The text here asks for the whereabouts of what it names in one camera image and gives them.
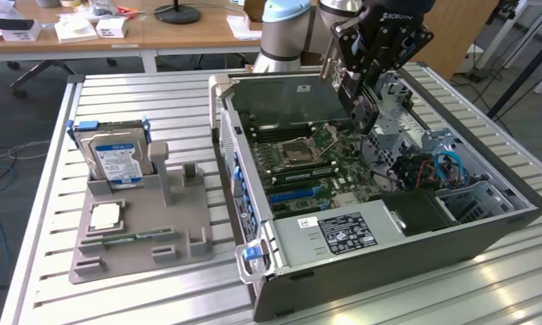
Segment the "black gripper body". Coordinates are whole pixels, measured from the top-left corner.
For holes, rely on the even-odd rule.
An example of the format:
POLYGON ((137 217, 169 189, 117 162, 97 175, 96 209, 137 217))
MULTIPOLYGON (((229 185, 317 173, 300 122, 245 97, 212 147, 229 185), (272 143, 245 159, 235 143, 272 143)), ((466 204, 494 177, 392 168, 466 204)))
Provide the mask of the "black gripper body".
POLYGON ((407 23, 419 26, 431 11, 434 0, 363 1, 359 13, 362 36, 374 36, 387 23, 407 23))

